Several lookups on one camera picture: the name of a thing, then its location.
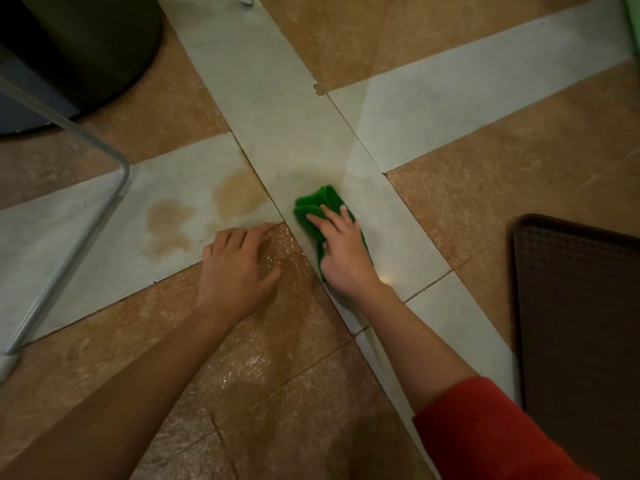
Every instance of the person's left arm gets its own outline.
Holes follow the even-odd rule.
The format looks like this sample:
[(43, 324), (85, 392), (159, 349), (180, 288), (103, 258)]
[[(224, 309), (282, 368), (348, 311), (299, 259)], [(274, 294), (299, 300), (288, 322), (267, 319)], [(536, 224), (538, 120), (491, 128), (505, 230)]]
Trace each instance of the person's left arm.
[(219, 232), (203, 250), (195, 311), (78, 404), (0, 472), (15, 478), (128, 478), (173, 405), (227, 334), (276, 287), (257, 252), (273, 225)]

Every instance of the white tile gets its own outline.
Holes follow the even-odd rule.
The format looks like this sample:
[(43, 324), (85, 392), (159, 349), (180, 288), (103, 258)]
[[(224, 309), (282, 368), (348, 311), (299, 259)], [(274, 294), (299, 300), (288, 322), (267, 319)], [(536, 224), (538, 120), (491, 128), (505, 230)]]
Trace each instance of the white tile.
[(594, 0), (330, 92), (384, 171), (632, 56), (619, 0)]
[(256, 32), (275, 25), (260, 0), (158, 0), (185, 47)]
[(407, 305), (478, 374), (520, 402), (516, 358), (457, 274), (447, 275)]
[(385, 391), (389, 402), (396, 409), (400, 420), (403, 422), (409, 436), (411, 436), (411, 439), (413, 440), (413, 443), (418, 449), (421, 457), (425, 460), (436, 478), (440, 478), (438, 470), (429, 458), (429, 455), (427, 455), (427, 452), (424, 450), (422, 441), (420, 440), (420, 435), (413, 425), (412, 418), (414, 414), (411, 406), (409, 405), (409, 401), (407, 401), (406, 396), (402, 391), (402, 387), (400, 386), (400, 382), (398, 382), (396, 374), (389, 363), (387, 354), (382, 348), (382, 344), (380, 344), (380, 340), (373, 329), (368, 327), (361, 333), (357, 334), (356, 343), (358, 347), (360, 347), (364, 358), (369, 363), (369, 366), (378, 379), (378, 382), (380, 382), (380, 386), (382, 386), (382, 389)]
[(404, 299), (448, 271), (331, 100), (316, 95), (314, 78), (277, 27), (188, 53), (314, 267), (315, 246), (292, 209), (297, 197), (332, 184), (359, 218), (378, 273)]
[[(244, 210), (240, 206), (236, 215), (229, 215), (228, 208), (220, 213), (214, 189), (238, 175), (245, 175), (238, 179), (238, 195), (258, 195), (249, 199), (256, 204)], [(102, 201), (110, 179), (112, 175), (94, 178), (0, 212), (0, 346), (6, 345), (37, 291)], [(149, 229), (153, 215), (162, 225), (166, 219), (161, 232)], [(134, 165), (127, 193), (31, 338), (196, 263), (217, 229), (265, 221), (282, 218), (231, 133)]]

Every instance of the person's right arm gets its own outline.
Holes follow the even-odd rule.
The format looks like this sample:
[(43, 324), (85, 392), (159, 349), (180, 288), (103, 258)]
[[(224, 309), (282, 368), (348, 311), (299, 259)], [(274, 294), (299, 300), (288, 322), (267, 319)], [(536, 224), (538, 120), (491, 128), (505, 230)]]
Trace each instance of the person's right arm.
[(347, 209), (307, 215), (325, 236), (324, 276), (362, 311), (388, 355), (425, 450), (443, 479), (594, 479), (376, 274)]

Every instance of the green object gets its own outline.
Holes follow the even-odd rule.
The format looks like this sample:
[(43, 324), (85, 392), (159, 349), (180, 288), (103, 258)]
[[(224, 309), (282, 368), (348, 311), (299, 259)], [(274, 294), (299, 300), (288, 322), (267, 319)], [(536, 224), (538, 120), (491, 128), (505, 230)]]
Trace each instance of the green object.
[[(300, 225), (307, 231), (311, 237), (316, 240), (316, 251), (318, 254), (318, 269), (320, 269), (320, 279), (322, 281), (326, 281), (324, 279), (324, 274), (322, 273), (322, 268), (320, 267), (320, 263), (322, 262), (322, 258), (324, 257), (324, 249), (322, 247), (326, 238), (319, 229), (311, 224), (307, 218), (307, 214), (312, 214), (314, 216), (322, 217), (325, 219), (324, 212), (320, 209), (320, 205), (325, 204), (329, 209), (334, 211), (336, 214), (340, 214), (340, 206), (345, 205), (338, 192), (331, 185), (325, 185), (324, 187), (320, 187), (318, 192), (314, 192), (311, 195), (307, 195), (305, 197), (300, 197), (296, 199), (296, 206), (293, 209), (293, 213), (296, 216), (296, 219), (300, 223)], [(349, 217), (352, 221), (355, 221), (356, 218), (353, 216), (351, 211), (349, 210)], [(362, 242), (364, 247), (369, 252), (369, 248), (367, 247), (367, 242), (364, 240), (364, 234), (360, 231), (362, 235)]]
[(631, 28), (636, 36), (636, 49), (640, 52), (640, 0), (627, 0)]

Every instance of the gray metal tube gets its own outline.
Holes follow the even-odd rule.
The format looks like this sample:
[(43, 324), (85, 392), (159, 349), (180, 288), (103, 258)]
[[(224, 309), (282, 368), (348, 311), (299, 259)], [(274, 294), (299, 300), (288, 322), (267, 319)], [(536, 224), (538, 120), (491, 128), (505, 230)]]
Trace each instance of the gray metal tube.
[(102, 218), (108, 213), (111, 206), (116, 202), (118, 195), (122, 192), (124, 185), (127, 183), (130, 168), (127, 159), (122, 153), (103, 143), (91, 133), (84, 131), (84, 129), (82, 128), (79, 128), (75, 123), (68, 120), (60, 113), (54, 111), (52, 108), (41, 103), (36, 98), (23, 91), (21, 88), (13, 85), (3, 77), (0, 77), (0, 91), (4, 92), (4, 94), (11, 97), (12, 99), (18, 101), (18, 103), (23, 104), (30, 110), (38, 113), (42, 117), (50, 120), (53, 124), (56, 124), (57, 126), (60, 126), (60, 128), (66, 129), (67, 131), (75, 134), (85, 143), (97, 148), (110, 158), (116, 160), (118, 165), (120, 166), (120, 169), (118, 170), (120, 176), (118, 177), (118, 180), (112, 192), (109, 194), (109, 197), (101, 206), (101, 208), (95, 213), (91, 222), (84, 229), (80, 238), (75, 243), (73, 249), (71, 249), (69, 254), (65, 257), (65, 260), (56, 270), (47, 286), (45, 286), (40, 295), (38, 295), (33, 305), (29, 309), (27, 315), (20, 323), (20, 326), (13, 334), (13, 337), (9, 344), (9, 348), (6, 350), (6, 352), (4, 352), (5, 355), (11, 355), (18, 352), (18, 350), (22, 346), (22, 343), (33, 328), (33, 325), (36, 323), (36, 320), (42, 313), (43, 309), (49, 304), (49, 301), (58, 290), (58, 286), (67, 275), (69, 270), (72, 268), (72, 266), (76, 262), (76, 259), (80, 256), (82, 250), (91, 238), (96, 227), (98, 227)]

